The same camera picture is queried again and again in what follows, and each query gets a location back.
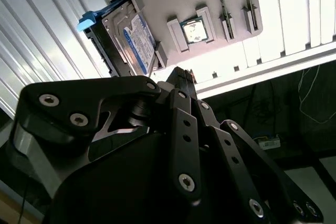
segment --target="blue label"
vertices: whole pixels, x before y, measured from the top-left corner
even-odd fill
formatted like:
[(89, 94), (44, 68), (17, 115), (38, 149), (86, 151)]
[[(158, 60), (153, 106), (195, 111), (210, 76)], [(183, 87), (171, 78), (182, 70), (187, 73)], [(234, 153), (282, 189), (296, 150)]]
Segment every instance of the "blue label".
[(144, 74), (147, 74), (146, 67), (145, 67), (145, 65), (143, 64), (143, 62), (142, 62), (142, 60), (141, 60), (141, 58), (140, 58), (140, 55), (138, 54), (138, 51), (136, 50), (136, 48), (135, 48), (135, 46), (134, 46), (134, 44), (133, 44), (133, 41), (131, 40), (130, 35), (128, 34), (128, 32), (126, 31), (126, 29), (124, 29), (124, 35), (125, 35), (125, 38), (126, 38), (128, 44), (129, 44), (130, 47), (131, 47), (131, 49), (132, 49), (132, 51), (133, 51), (133, 53), (134, 53), (136, 59), (138, 60), (138, 63), (139, 63), (139, 65), (140, 65), (142, 71), (144, 72)]

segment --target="metal bracket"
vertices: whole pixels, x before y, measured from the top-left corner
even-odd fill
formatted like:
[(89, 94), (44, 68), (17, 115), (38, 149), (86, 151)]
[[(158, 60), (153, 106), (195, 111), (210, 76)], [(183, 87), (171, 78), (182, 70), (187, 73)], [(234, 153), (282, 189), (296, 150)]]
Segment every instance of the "metal bracket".
[(170, 93), (172, 115), (170, 177), (180, 195), (192, 206), (201, 202), (201, 167), (197, 120), (190, 115), (191, 98), (179, 89)]
[(201, 119), (203, 133), (208, 135), (207, 145), (219, 155), (222, 166), (228, 171), (229, 178), (236, 186), (236, 195), (246, 213), (246, 223), (269, 223), (273, 217), (262, 201), (243, 162), (231, 135), (219, 129), (219, 123), (209, 105), (196, 101), (198, 119)]

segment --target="screw hole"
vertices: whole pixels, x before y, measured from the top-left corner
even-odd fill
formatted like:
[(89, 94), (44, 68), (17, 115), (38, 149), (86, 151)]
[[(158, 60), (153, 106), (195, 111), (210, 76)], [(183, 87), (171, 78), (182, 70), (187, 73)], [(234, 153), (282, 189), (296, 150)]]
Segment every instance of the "screw hole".
[(235, 164), (239, 164), (239, 160), (238, 160), (236, 157), (232, 157), (232, 161), (233, 161)]
[(75, 118), (74, 121), (75, 121), (76, 123), (83, 123), (83, 122), (84, 122), (84, 120), (83, 120), (82, 118), (79, 118), (79, 117)]
[(188, 143), (191, 142), (191, 138), (190, 138), (189, 136), (187, 136), (187, 135), (184, 135), (184, 136), (183, 136), (183, 139), (184, 139), (186, 142), (188, 142)]
[(184, 122), (185, 126), (190, 127), (190, 125), (191, 125), (190, 122), (188, 122), (187, 120), (184, 120), (183, 122)]
[(45, 101), (46, 103), (53, 103), (53, 102), (54, 102), (54, 99), (51, 98), (51, 97), (45, 97), (45, 98), (44, 98), (44, 101)]

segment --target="electrical cable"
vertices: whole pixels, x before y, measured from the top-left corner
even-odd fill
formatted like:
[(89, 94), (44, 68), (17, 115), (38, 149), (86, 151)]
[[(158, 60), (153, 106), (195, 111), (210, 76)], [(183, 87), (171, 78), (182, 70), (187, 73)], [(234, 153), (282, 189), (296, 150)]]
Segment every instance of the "electrical cable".
[(300, 81), (299, 81), (299, 85), (298, 85), (298, 93), (299, 93), (299, 100), (300, 100), (300, 107), (299, 107), (299, 110), (300, 110), (300, 112), (301, 112), (303, 115), (305, 115), (306, 117), (310, 118), (311, 120), (313, 120), (313, 121), (316, 122), (316, 123), (319, 123), (319, 124), (327, 123), (327, 122), (329, 122), (329, 120), (331, 120), (331, 119), (336, 115), (336, 111), (335, 111), (335, 112), (334, 112), (328, 119), (326, 119), (326, 120), (324, 120), (324, 121), (318, 121), (318, 120), (316, 120), (315, 118), (313, 118), (312, 116), (308, 115), (306, 112), (304, 112), (304, 111), (302, 110), (303, 102), (307, 99), (307, 97), (308, 97), (308, 95), (310, 94), (310, 91), (312, 90), (312, 88), (313, 88), (313, 86), (314, 86), (314, 83), (315, 83), (315, 81), (316, 81), (316, 79), (317, 79), (317, 76), (318, 76), (319, 71), (320, 71), (320, 65), (317, 67), (317, 71), (316, 71), (315, 77), (314, 77), (314, 79), (313, 79), (313, 82), (312, 82), (311, 85), (310, 85), (310, 88), (309, 88), (307, 94), (304, 96), (303, 99), (301, 99), (301, 96), (300, 96), (300, 89), (301, 89), (301, 86), (302, 86), (303, 78), (306, 76), (306, 74), (308, 74), (308, 72), (310, 71), (310, 69), (308, 69), (308, 71), (307, 71), (306, 73), (305, 73), (305, 70), (303, 70), (302, 75), (301, 75), (301, 79), (300, 79)]
[(19, 216), (19, 220), (18, 220), (17, 224), (21, 223), (21, 219), (22, 219), (23, 213), (25, 211), (25, 202), (26, 202), (26, 197), (27, 197), (27, 192), (28, 192), (29, 180), (30, 180), (30, 177), (27, 177), (26, 187), (25, 187), (25, 190), (24, 190), (24, 193), (23, 193), (23, 198), (22, 198), (20, 216)]
[(253, 97), (254, 97), (254, 94), (256, 92), (256, 87), (257, 87), (257, 84), (254, 84), (253, 87), (252, 87), (251, 95), (250, 95), (250, 98), (248, 100), (248, 104), (246, 106), (246, 110), (245, 110), (245, 113), (244, 113), (243, 128), (245, 128), (248, 116), (250, 114), (250, 110), (251, 110), (251, 106), (252, 106), (252, 102), (253, 102)]

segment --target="black metal link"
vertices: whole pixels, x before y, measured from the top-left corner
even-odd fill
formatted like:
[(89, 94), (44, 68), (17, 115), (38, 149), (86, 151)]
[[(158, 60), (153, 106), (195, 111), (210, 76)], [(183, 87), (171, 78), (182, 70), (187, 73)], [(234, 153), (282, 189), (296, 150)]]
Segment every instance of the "black metal link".
[[(221, 129), (231, 134), (239, 151), (244, 153), (248, 169), (258, 172), (262, 180), (271, 185), (266, 188), (268, 202), (280, 223), (323, 223), (323, 214), (318, 206), (277, 166), (243, 128), (232, 120), (226, 120), (220, 126)], [(315, 210), (316, 214), (312, 214), (308, 205)]]

